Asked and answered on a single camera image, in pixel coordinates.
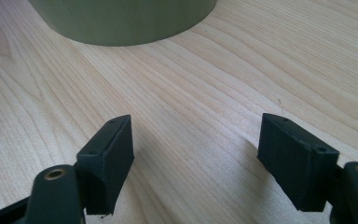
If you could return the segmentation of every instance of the wood grain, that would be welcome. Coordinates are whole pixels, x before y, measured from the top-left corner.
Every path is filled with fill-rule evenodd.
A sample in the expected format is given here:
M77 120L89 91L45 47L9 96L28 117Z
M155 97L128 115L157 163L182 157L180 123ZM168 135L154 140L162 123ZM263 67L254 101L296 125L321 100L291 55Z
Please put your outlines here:
M177 36L107 48L0 0L0 208L131 114L116 212L88 223L328 223L329 205L297 212L256 159L264 112L358 161L358 1L219 0Z

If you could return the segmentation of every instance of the light wood surface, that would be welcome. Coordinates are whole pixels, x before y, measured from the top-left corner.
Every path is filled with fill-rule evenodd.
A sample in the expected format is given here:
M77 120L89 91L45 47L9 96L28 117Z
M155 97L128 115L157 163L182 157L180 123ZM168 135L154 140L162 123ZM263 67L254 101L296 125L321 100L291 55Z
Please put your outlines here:
M203 22L127 48L62 37L0 0L0 208L131 114L135 161L112 217L88 223L328 223L256 159L262 113L358 161L358 0L219 0Z

